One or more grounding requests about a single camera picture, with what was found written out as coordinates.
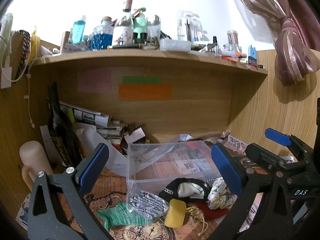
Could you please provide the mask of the white patterned fabric bundle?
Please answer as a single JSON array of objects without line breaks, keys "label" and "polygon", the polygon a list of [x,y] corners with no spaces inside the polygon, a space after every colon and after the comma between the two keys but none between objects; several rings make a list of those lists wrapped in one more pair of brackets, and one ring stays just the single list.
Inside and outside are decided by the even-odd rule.
[{"label": "white patterned fabric bundle", "polygon": [[237,200],[237,195],[232,194],[222,177],[216,178],[208,194],[208,207],[211,210],[231,209]]}]

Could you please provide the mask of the green knitted cloth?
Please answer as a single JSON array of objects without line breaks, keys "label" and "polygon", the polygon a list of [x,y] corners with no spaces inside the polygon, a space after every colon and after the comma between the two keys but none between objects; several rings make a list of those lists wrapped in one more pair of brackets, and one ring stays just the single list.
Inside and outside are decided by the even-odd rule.
[{"label": "green knitted cloth", "polygon": [[127,211],[124,202],[118,203],[115,207],[97,210],[95,214],[104,221],[104,227],[107,231],[109,231],[110,228],[121,225],[145,226],[149,223],[145,218]]}]

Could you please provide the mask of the yellow sponge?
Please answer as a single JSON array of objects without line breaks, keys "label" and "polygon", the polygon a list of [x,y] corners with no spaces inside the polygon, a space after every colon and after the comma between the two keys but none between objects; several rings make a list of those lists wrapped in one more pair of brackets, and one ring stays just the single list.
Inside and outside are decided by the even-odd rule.
[{"label": "yellow sponge", "polygon": [[181,228],[185,219],[186,203],[178,199],[171,199],[169,206],[164,225],[169,228]]}]

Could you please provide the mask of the grey knit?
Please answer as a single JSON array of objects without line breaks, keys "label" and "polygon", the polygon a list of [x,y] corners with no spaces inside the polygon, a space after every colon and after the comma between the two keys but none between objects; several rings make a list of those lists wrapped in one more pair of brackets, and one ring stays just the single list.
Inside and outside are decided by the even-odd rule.
[{"label": "grey knit", "polygon": [[168,212],[169,203],[156,194],[139,191],[127,200],[127,210],[148,221],[155,221]]}]

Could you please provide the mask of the vintage newspaper print mat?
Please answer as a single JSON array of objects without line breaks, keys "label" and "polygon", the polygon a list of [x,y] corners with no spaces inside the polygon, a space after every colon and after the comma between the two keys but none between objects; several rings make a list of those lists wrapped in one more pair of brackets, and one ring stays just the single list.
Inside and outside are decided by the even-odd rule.
[{"label": "vintage newspaper print mat", "polygon": [[236,202],[210,152],[225,146],[244,167],[246,144],[230,135],[181,134],[164,144],[132,144],[129,168],[103,168],[85,203],[114,239],[205,239]]}]

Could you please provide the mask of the red fabric piece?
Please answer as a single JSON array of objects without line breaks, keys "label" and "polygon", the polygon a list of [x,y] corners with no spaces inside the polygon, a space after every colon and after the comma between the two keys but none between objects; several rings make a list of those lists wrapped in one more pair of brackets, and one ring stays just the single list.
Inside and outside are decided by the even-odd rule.
[{"label": "red fabric piece", "polygon": [[202,202],[193,202],[196,207],[198,207],[204,214],[205,220],[213,220],[216,218],[220,218],[228,213],[228,209],[217,208],[212,210],[208,207],[207,203]]}]

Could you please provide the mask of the cream ceramic mug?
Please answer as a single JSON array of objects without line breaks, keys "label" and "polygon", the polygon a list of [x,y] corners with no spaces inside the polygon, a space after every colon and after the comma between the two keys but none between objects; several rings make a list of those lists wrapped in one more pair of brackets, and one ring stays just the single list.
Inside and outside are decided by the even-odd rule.
[{"label": "cream ceramic mug", "polygon": [[32,191],[34,181],[40,171],[44,171],[48,175],[53,174],[46,153],[38,141],[24,143],[20,147],[19,154],[23,163],[22,178],[30,191]]}]

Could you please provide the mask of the dark wine bottle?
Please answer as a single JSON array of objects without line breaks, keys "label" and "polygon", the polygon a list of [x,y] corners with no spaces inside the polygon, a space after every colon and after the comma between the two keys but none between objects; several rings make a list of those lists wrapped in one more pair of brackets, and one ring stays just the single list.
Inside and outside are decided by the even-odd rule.
[{"label": "dark wine bottle", "polygon": [[48,86],[50,115],[48,129],[54,146],[65,167],[77,167],[82,161],[79,139],[76,136],[71,120],[60,106],[57,83]]}]

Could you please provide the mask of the blue stamp block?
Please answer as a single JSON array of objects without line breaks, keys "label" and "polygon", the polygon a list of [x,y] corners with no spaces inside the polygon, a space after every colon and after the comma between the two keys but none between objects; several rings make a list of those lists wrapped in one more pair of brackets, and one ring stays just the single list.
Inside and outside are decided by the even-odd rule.
[{"label": "blue stamp block", "polygon": [[257,51],[255,47],[253,47],[252,45],[248,47],[248,63],[249,64],[257,63]]}]

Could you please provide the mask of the stack of papers and magazines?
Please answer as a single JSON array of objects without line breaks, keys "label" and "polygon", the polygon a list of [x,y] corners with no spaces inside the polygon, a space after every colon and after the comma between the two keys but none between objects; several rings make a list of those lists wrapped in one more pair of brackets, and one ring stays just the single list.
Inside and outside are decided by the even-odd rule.
[{"label": "stack of papers and magazines", "polygon": [[123,155],[127,155],[127,146],[130,143],[145,144],[150,142],[142,127],[134,123],[125,124],[104,113],[90,111],[62,101],[60,107],[70,118],[75,130],[86,127],[93,129]]}]

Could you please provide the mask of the clear plastic storage box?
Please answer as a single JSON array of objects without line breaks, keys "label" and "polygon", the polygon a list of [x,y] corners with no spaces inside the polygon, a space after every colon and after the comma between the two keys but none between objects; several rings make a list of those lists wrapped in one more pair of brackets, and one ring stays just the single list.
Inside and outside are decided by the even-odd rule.
[{"label": "clear plastic storage box", "polygon": [[127,200],[139,191],[159,193],[177,178],[194,178],[212,183],[220,172],[211,157],[211,149],[202,141],[170,142],[169,153],[150,167],[135,174],[127,174]]}]

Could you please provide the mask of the clear glass jar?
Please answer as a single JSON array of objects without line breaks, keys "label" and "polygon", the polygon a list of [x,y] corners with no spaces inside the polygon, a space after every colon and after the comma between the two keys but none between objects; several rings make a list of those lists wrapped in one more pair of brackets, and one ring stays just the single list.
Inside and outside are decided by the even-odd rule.
[{"label": "clear glass jar", "polygon": [[223,45],[224,50],[235,51],[238,53],[242,52],[242,47],[239,46],[237,31],[228,30],[227,31],[227,40],[228,40],[228,42]]}]

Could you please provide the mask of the pink striped curtain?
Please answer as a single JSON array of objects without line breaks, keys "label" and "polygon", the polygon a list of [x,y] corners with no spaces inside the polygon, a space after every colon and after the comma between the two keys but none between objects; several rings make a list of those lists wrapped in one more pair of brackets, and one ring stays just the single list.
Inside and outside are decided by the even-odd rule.
[{"label": "pink striped curtain", "polygon": [[303,81],[319,70],[319,18],[306,0],[240,0],[262,17],[270,29],[277,52],[275,73],[282,85]]}]

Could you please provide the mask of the pink sticky note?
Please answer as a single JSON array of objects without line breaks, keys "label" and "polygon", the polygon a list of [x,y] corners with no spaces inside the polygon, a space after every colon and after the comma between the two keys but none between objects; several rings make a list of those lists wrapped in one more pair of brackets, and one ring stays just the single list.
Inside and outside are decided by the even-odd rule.
[{"label": "pink sticky note", "polygon": [[78,72],[78,93],[105,93],[111,91],[111,69],[97,68]]}]

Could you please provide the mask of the orange sticky note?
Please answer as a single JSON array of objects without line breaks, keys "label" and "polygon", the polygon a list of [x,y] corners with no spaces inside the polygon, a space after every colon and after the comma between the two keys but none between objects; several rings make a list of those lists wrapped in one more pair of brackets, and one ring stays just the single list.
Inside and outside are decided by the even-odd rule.
[{"label": "orange sticky note", "polygon": [[163,84],[119,84],[119,100],[171,100],[171,85]]}]

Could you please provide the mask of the white plastic container box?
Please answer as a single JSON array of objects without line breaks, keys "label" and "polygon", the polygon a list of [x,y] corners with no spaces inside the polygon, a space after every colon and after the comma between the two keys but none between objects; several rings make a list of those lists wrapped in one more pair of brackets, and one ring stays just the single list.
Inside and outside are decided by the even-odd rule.
[{"label": "white plastic container box", "polygon": [[163,38],[160,40],[161,51],[180,51],[189,52],[191,51],[191,42],[183,40],[172,40],[169,38]]}]

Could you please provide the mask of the green sticky note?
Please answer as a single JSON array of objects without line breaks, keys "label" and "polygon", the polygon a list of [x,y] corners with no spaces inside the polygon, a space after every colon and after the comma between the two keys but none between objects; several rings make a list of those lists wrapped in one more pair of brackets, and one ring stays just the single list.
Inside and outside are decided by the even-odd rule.
[{"label": "green sticky note", "polygon": [[161,84],[161,78],[155,76],[123,76],[122,84]]}]

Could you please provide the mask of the braided hanging band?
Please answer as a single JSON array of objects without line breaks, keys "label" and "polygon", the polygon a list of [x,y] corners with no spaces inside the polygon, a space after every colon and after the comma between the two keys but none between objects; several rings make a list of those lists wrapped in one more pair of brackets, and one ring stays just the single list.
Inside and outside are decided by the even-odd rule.
[{"label": "braided hanging band", "polygon": [[25,30],[19,30],[18,33],[23,35],[23,46],[22,46],[22,55],[18,65],[18,69],[15,75],[15,82],[19,81],[24,74],[30,57],[31,51],[31,38],[30,34]]}]

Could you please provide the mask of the blue liquid glass bottle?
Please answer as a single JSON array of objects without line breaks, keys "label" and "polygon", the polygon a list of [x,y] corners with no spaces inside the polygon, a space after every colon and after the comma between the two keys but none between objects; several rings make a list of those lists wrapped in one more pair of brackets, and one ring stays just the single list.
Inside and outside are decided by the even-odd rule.
[{"label": "blue liquid glass bottle", "polygon": [[101,20],[101,24],[95,27],[92,34],[91,49],[104,50],[112,44],[113,38],[113,23],[112,18],[105,16]]}]

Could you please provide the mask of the mint green spray bottle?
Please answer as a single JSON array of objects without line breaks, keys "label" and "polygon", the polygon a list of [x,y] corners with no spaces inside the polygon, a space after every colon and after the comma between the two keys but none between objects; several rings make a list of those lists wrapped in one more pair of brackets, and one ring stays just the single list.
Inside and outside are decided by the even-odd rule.
[{"label": "mint green spray bottle", "polygon": [[145,7],[136,9],[132,15],[133,19],[133,42],[136,43],[138,40],[146,41],[148,38],[147,20],[144,12]]}]

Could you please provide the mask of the light blue plastic bottle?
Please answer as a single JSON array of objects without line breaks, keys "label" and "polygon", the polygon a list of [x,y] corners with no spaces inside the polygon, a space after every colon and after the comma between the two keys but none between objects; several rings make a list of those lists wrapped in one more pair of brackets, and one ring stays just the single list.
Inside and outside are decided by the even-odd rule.
[{"label": "light blue plastic bottle", "polygon": [[83,15],[80,20],[75,21],[73,24],[73,31],[72,31],[72,43],[77,44],[82,41],[84,28],[86,24],[86,16]]}]

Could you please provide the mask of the white decorated cup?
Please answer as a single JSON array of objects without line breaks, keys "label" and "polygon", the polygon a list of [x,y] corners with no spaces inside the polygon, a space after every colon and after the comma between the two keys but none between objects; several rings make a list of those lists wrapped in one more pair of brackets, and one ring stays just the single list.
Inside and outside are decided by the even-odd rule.
[{"label": "white decorated cup", "polygon": [[126,26],[117,26],[113,30],[112,45],[127,45],[132,43],[133,29]]}]

